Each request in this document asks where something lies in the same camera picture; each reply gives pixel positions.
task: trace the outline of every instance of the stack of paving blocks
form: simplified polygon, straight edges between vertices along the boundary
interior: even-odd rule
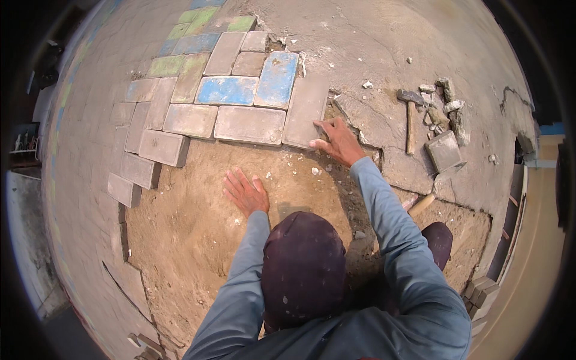
[[[486,276],[470,281],[464,290],[464,305],[472,320],[472,336],[476,336],[486,325],[484,316],[490,310],[499,291],[500,286]]]
[[[298,54],[267,53],[255,17],[214,17],[224,1],[193,0],[146,77],[113,105],[108,192],[128,207],[158,186],[160,163],[185,165],[190,138],[301,149],[319,138],[328,84],[297,78]]]

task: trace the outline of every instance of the person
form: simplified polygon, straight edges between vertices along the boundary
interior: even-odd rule
[[[329,142],[310,146],[348,166],[362,193],[383,273],[348,296],[332,225],[297,212],[270,231],[262,181],[227,171],[223,192],[246,234],[183,359],[464,359],[471,321],[441,270],[452,234],[442,223],[420,232],[341,118],[315,125]]]

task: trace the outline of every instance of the dark pants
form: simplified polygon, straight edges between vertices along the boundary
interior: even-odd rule
[[[435,222],[422,230],[422,235],[434,262],[443,270],[452,248],[452,233],[444,223]],[[376,306],[398,314],[384,272],[345,296],[345,253],[336,230],[316,214],[298,211],[273,228],[264,246],[261,279],[267,334],[347,309]]]

